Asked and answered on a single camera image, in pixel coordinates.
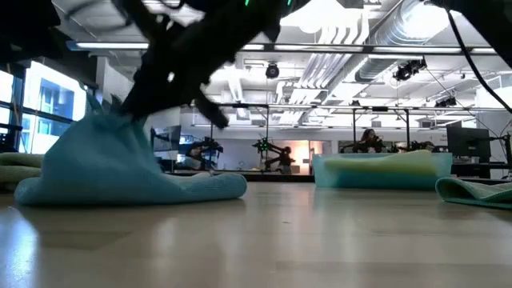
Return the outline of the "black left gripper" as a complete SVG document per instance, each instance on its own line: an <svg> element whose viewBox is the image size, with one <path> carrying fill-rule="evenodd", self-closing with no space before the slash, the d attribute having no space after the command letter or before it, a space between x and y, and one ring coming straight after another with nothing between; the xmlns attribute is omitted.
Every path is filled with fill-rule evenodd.
<svg viewBox="0 0 512 288"><path fill-rule="evenodd" d="M149 40L134 84L118 113L134 119L178 106L178 95L192 97L221 65L232 62L239 48L261 32L278 32L279 0L184 0L204 13L187 26L160 22L142 0L131 0L131 20ZM229 120L219 105L199 91L198 111L219 129Z"/></svg>

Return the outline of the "blue microfiber towel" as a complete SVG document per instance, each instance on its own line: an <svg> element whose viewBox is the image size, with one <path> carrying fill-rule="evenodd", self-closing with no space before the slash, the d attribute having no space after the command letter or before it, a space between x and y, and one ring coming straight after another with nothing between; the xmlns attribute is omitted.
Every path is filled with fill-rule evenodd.
<svg viewBox="0 0 512 288"><path fill-rule="evenodd" d="M39 176L18 184L22 206L172 205L240 198L240 174L162 172L144 125L115 114L84 117L44 154Z"/></svg>

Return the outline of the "pale green microfiber towel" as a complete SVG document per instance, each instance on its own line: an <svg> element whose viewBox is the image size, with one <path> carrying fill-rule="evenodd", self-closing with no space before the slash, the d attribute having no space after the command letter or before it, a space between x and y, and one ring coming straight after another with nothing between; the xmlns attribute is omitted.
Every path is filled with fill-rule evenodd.
<svg viewBox="0 0 512 288"><path fill-rule="evenodd" d="M20 181L41 174L43 154L0 153L0 194L13 193Z"/></svg>
<svg viewBox="0 0 512 288"><path fill-rule="evenodd" d="M440 178L435 190L444 202L512 210L512 182L487 185L458 178Z"/></svg>

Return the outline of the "blue towel with white label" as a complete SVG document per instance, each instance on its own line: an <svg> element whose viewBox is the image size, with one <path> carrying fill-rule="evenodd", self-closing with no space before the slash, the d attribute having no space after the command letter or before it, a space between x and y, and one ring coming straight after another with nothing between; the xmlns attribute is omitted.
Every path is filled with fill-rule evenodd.
<svg viewBox="0 0 512 288"><path fill-rule="evenodd" d="M322 188L373 190L434 190L437 176L385 173L316 174L314 182Z"/></svg>

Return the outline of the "angled black monitor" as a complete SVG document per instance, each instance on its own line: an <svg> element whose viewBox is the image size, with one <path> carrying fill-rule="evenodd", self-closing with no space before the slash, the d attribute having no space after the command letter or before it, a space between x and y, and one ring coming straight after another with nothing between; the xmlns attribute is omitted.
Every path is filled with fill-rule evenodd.
<svg viewBox="0 0 512 288"><path fill-rule="evenodd" d="M150 129L150 143L154 152L178 151L180 139L180 126Z"/></svg>

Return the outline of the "snake plant in white pot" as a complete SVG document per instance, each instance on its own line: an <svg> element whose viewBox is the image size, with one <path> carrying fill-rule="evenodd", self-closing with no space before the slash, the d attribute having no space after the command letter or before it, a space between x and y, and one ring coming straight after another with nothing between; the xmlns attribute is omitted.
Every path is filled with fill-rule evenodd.
<svg viewBox="0 0 512 288"><path fill-rule="evenodd" d="M104 98L102 94L96 92L86 93L86 113L81 122L108 122L116 119L122 100L116 94L110 94Z"/></svg>

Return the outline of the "translucent green plastic bin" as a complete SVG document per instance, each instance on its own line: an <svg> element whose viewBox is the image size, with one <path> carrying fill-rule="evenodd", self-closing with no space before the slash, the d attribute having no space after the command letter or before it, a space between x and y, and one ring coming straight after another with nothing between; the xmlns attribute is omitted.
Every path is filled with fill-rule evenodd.
<svg viewBox="0 0 512 288"><path fill-rule="evenodd" d="M329 158L346 157L349 154L316 154L313 158L314 175L316 174L346 174L346 173L368 173L368 172L339 172L332 171L325 167L325 160ZM450 153L432 153L436 165L438 167L438 174L435 175L440 178L449 178L451 176L451 167L453 164L453 156Z"/></svg>

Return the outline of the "long ceiling light bar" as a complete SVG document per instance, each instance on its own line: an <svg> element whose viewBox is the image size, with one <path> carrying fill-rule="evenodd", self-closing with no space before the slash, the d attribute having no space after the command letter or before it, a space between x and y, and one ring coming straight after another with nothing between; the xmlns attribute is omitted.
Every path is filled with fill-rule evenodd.
<svg viewBox="0 0 512 288"><path fill-rule="evenodd" d="M146 50L144 42L76 42L66 43L70 50ZM240 52L315 53L315 54L383 54L383 55L462 55L460 46L370 46L332 44L250 43Z"/></svg>

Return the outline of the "person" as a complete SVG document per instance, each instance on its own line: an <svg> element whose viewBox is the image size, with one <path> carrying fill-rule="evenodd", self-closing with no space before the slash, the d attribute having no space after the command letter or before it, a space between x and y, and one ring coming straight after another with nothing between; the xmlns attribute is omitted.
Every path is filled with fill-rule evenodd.
<svg viewBox="0 0 512 288"><path fill-rule="evenodd" d="M359 151L363 153L376 152L378 136L373 129L366 129L359 141Z"/></svg>

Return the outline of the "black computer monitor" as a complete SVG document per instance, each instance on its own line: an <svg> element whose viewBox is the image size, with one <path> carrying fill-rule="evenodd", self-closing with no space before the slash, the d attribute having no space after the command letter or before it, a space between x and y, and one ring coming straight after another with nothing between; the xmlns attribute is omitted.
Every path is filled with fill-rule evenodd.
<svg viewBox="0 0 512 288"><path fill-rule="evenodd" d="M480 163L490 160L490 134L486 129L448 127L448 151L457 157L477 157Z"/></svg>

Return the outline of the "black background gantry frame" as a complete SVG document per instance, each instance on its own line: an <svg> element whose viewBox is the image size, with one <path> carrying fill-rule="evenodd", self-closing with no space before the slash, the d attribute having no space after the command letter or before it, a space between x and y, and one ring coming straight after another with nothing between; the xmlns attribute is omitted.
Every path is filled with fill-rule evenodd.
<svg viewBox="0 0 512 288"><path fill-rule="evenodd" d="M357 141L357 114L358 110L364 110L365 112L394 112L405 124L406 127L388 127L388 130L405 130L406 132L406 149L411 149L411 139L410 139L410 108L399 108L399 107L385 107L385 106L318 106L318 105L282 105L282 104L258 104L258 103L240 103L240 102L228 102L228 103L219 103L219 107L224 108L232 108L232 109L244 109L249 110L251 108L256 109L257 112L260 112L261 109L265 109L266 113L262 114L265 119L265 123L263 125L229 125L227 122L221 122L217 120L216 122L211 121L209 124L206 124L206 127L210 128L210 136L213 136L213 129L217 127L220 130L226 128L263 128L266 131L266 135L269 134L269 129L272 127L273 129L349 129L348 126L340 126L340 125L324 125L324 124L309 124L309 123L291 123L291 124L270 124L270 112L272 109L291 109L291 110L304 110L309 111L317 108L325 108L325 109L333 109L333 110L348 110L348 114L352 116L351 128L353 131L353 141Z"/></svg>

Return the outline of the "silver ceiling air duct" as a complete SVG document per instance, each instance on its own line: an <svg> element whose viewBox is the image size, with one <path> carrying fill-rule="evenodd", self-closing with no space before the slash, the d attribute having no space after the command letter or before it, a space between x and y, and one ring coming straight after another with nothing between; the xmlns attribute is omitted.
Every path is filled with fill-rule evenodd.
<svg viewBox="0 0 512 288"><path fill-rule="evenodd" d="M403 0L366 44L422 46L449 24L446 11L430 0Z"/></svg>

